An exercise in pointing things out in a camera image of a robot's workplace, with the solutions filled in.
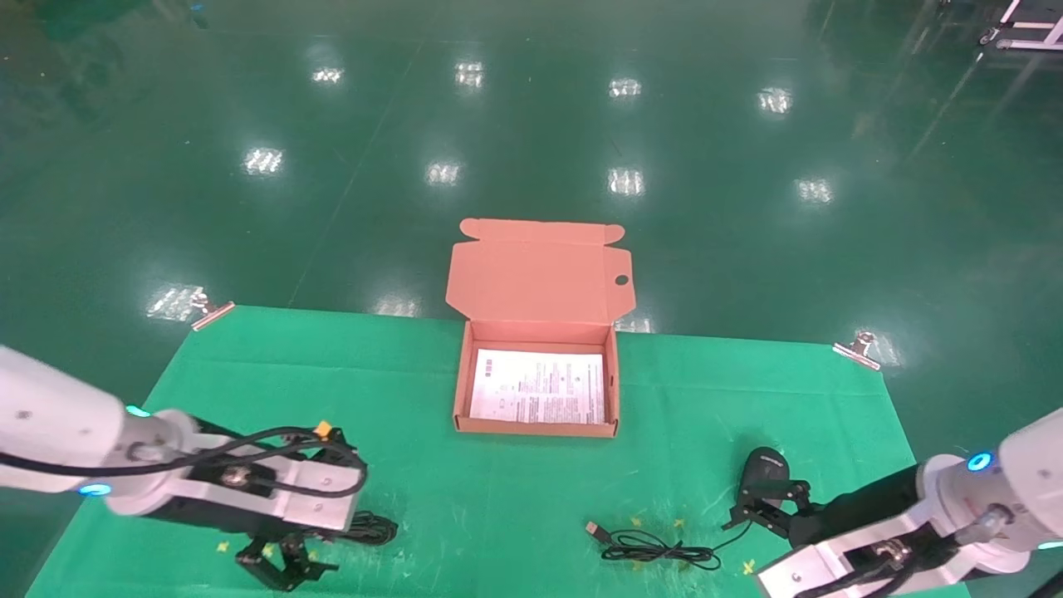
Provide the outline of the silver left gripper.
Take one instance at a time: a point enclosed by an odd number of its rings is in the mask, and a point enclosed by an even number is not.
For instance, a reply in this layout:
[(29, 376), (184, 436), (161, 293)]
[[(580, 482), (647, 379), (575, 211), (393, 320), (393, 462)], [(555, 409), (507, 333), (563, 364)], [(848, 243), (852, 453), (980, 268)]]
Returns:
[(229, 534), (290, 534), (279, 569), (265, 540), (236, 553), (244, 573), (271, 591), (319, 581), (338, 565), (317, 561), (301, 534), (349, 531), (365, 485), (365, 461), (341, 430), (196, 430), (167, 443), (166, 519)]

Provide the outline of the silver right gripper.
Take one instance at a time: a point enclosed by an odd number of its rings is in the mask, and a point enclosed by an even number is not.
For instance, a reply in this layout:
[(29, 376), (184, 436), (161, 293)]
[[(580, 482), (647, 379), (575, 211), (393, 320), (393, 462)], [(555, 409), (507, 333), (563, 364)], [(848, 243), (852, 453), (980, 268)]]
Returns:
[(825, 503), (787, 467), (743, 484), (722, 531), (764, 527), (790, 549), (755, 574), (764, 597), (894, 597), (979, 576), (988, 464), (922, 464)]

